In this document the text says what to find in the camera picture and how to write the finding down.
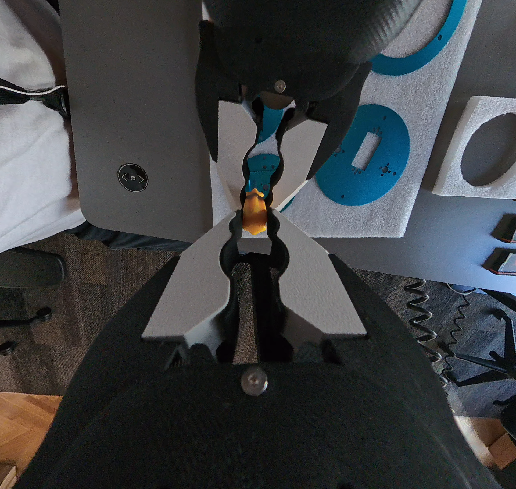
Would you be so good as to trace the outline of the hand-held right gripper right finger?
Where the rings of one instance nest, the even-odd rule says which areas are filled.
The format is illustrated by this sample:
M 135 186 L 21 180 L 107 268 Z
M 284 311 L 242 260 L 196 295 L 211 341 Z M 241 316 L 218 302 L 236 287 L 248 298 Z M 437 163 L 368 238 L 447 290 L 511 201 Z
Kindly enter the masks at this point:
M 271 257 L 278 260 L 281 334 L 294 348 L 306 342 L 360 338 L 367 331 L 329 253 L 277 210 L 268 212 Z

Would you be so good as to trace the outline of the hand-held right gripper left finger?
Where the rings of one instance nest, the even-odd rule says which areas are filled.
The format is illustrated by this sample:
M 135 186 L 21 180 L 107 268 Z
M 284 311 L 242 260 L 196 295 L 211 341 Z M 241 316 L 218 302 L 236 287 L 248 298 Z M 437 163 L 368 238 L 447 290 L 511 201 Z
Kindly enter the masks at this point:
M 230 212 L 180 256 L 141 338 L 145 341 L 204 344 L 218 348 L 225 339 L 221 314 L 231 284 L 221 266 L 223 247 L 233 237 Z

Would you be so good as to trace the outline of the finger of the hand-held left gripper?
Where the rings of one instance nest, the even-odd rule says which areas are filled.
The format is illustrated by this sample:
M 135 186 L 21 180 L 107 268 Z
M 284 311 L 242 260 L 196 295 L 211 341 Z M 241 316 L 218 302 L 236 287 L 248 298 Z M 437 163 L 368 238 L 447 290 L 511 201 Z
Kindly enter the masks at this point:
M 244 105 L 218 103 L 217 172 L 231 210 L 242 207 L 241 192 L 247 181 L 243 164 L 257 140 L 257 126 Z
M 304 187 L 328 124 L 287 110 L 276 133 L 280 165 L 270 181 L 270 207 L 282 210 Z

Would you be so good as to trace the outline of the small blue plate with bracket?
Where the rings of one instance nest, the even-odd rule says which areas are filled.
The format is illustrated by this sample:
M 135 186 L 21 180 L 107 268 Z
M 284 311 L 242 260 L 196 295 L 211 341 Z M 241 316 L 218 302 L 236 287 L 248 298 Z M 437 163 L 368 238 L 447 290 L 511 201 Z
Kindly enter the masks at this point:
M 249 178 L 245 192 L 253 189 L 262 192 L 264 198 L 270 193 L 270 180 L 280 165 L 280 156 L 276 154 L 259 154 L 248 158 Z

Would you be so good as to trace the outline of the yellow handled screwdriver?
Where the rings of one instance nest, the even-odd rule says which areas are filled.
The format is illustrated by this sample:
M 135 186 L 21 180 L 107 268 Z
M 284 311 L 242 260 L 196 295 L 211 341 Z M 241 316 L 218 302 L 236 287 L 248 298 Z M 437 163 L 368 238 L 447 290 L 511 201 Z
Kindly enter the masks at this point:
M 242 209 L 242 229 L 252 236 L 267 230 L 267 206 L 265 195 L 255 180 L 250 181 Z

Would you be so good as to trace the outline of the round black desk control panel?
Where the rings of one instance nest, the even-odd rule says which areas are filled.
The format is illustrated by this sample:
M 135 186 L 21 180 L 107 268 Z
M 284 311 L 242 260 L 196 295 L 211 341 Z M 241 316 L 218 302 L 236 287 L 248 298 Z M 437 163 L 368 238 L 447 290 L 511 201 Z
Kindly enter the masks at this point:
M 149 182 L 145 170 L 133 163 L 120 166 L 117 178 L 121 186 L 131 193 L 139 193 L 145 190 Z

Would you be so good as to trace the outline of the blue oval plate with slot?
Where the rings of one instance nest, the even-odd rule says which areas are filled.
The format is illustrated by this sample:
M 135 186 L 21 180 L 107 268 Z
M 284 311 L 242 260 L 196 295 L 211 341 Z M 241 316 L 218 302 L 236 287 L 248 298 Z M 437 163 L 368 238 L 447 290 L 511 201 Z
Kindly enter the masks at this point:
M 379 139 L 365 168 L 353 164 L 368 134 Z M 377 104 L 362 105 L 340 146 L 316 174 L 326 197 L 351 207 L 369 204 L 387 194 L 401 179 L 410 154 L 410 137 L 403 118 Z

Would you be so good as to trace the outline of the white foam sheet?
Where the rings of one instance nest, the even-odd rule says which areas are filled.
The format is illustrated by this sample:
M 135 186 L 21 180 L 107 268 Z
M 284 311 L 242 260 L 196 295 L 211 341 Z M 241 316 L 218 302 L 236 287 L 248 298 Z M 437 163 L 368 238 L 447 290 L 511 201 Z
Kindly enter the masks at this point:
M 421 50 L 437 35 L 448 16 L 452 1 L 422 0 L 400 34 L 378 54 L 401 58 Z M 408 163 L 401 179 L 387 194 L 374 202 L 355 207 L 338 204 L 326 197 L 317 184 L 315 173 L 282 209 L 286 217 L 306 234 L 314 237 L 317 231 L 323 237 L 337 238 L 404 236 L 481 1 L 468 0 L 455 34 L 441 53 L 426 66 L 402 76 L 377 74 L 371 68 L 362 88 L 358 108 L 368 104 L 384 105 L 403 118 L 410 137 Z M 281 109 L 293 104 L 295 108 L 289 110 L 297 110 L 293 98 L 281 95 L 285 90 L 285 82 L 279 80 L 275 87 L 278 94 L 262 91 L 252 102 L 243 99 L 238 103 L 244 105 L 254 119 L 257 140 L 262 129 L 263 105 Z M 260 144 L 257 140 L 246 158 L 266 153 L 280 156 L 276 134 Z M 353 164 L 365 168 L 378 143 L 378 138 L 368 134 Z M 211 156 L 210 177 L 213 218 L 214 224 L 217 224 L 231 208 L 217 172 L 217 162 Z

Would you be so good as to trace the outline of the white foam block with cutout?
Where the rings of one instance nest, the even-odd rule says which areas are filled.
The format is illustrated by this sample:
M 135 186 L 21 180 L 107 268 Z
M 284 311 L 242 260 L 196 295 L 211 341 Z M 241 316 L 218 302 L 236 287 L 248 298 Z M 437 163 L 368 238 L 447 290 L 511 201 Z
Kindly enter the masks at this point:
M 515 98 L 474 96 L 461 114 L 441 164 L 432 193 L 441 196 L 515 199 L 515 163 L 491 183 L 473 186 L 462 175 L 463 153 L 482 124 L 505 114 L 515 115 Z

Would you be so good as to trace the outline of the black stand base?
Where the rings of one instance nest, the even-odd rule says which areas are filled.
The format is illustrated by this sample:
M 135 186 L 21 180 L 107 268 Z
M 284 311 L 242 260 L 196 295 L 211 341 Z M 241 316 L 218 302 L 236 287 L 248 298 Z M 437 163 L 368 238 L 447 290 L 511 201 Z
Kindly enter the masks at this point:
M 443 342 L 439 344 L 440 348 L 447 354 L 444 360 L 447 367 L 443 369 L 442 376 L 444 376 L 448 382 L 454 383 L 457 387 L 515 379 L 515 331 L 513 319 L 509 317 L 505 311 L 498 308 L 491 311 L 491 315 L 505 323 L 503 356 L 500 356 L 500 354 L 495 351 L 490 351 L 489 355 L 491 359 L 484 359 L 462 353 L 454 353 L 450 345 Z M 452 368 L 448 364 L 449 358 L 460 359 L 464 362 L 484 367 L 487 370 L 481 374 L 460 381 L 456 378 Z

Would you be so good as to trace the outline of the black servo motor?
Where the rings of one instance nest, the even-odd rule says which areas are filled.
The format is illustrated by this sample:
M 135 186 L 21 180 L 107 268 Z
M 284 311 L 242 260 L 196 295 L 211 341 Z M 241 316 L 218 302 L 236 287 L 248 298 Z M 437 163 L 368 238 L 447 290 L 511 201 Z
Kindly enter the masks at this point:
M 515 276 L 515 249 L 494 249 L 482 267 L 495 275 Z
M 491 236 L 501 242 L 515 244 L 515 214 L 504 214 L 491 232 Z

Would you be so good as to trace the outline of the person's white shirt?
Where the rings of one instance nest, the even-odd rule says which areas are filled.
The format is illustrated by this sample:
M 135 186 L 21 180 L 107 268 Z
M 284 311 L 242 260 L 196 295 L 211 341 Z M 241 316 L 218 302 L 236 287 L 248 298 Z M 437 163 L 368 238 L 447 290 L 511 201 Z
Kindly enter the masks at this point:
M 30 91 L 65 84 L 59 22 L 43 2 L 1 0 L 1 79 Z M 85 221 L 64 118 L 35 100 L 2 105 L 1 252 Z

